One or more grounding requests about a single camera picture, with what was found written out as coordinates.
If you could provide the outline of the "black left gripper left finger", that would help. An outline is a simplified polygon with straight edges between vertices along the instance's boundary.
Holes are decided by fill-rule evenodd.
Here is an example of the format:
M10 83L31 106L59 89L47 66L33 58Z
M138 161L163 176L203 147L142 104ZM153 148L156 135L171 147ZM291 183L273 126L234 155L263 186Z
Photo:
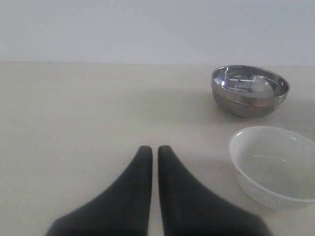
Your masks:
M152 175L152 148L140 146L127 168L104 192L54 221L46 235L146 236Z

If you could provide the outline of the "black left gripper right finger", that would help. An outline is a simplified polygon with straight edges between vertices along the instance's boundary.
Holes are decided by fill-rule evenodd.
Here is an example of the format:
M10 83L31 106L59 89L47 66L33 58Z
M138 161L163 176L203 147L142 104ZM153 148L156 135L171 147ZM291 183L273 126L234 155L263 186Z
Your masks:
M270 236L264 221L200 183L170 146L158 148L158 187L166 236Z

